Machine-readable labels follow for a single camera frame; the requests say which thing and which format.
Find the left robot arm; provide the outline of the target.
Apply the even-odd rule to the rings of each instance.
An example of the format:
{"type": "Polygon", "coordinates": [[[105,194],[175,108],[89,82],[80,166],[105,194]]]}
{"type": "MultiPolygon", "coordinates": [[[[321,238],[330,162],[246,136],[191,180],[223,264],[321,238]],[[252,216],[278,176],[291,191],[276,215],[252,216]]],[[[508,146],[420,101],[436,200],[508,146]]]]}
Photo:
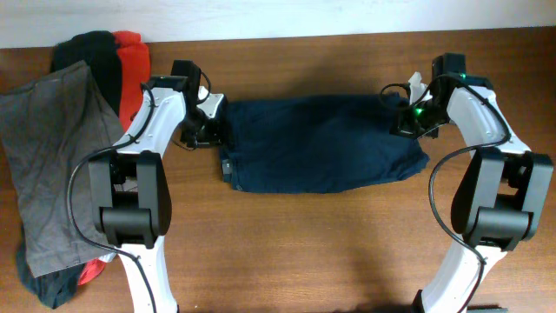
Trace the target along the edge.
{"type": "Polygon", "coordinates": [[[176,60],[167,76],[144,83],[142,105],[126,133],[86,160],[92,220],[104,248],[122,260],[136,312],[177,312],[164,242],[172,202],[162,158],[173,140],[186,150],[221,144],[219,107],[206,74],[176,60]]]}

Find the navy blue shorts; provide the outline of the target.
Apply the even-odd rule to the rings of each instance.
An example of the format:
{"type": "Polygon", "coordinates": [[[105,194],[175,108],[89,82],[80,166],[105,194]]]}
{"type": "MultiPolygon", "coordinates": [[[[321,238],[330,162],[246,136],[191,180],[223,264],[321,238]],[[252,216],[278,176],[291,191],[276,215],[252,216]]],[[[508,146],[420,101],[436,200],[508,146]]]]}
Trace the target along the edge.
{"type": "Polygon", "coordinates": [[[325,95],[224,104],[223,180],[259,194],[339,193],[426,168],[415,140],[390,132],[397,94],[325,95]]]}

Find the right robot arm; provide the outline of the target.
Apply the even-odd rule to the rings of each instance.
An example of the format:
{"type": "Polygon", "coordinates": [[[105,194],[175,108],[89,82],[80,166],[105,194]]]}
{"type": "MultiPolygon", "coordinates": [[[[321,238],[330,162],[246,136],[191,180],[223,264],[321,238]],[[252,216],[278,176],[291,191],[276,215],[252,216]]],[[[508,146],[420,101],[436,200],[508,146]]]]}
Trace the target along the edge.
{"type": "Polygon", "coordinates": [[[445,53],[432,62],[432,80],[414,73],[402,84],[408,103],[396,107],[391,134],[411,139],[436,137],[453,123],[465,147],[434,166],[428,199],[438,225],[452,244],[435,277],[419,290],[412,312],[468,312],[493,266],[537,232],[553,175],[553,161],[534,153],[512,130],[485,77],[467,74],[462,54],[445,53]],[[434,183],[448,160],[470,153],[451,205],[451,223],[440,218],[434,183]]]}

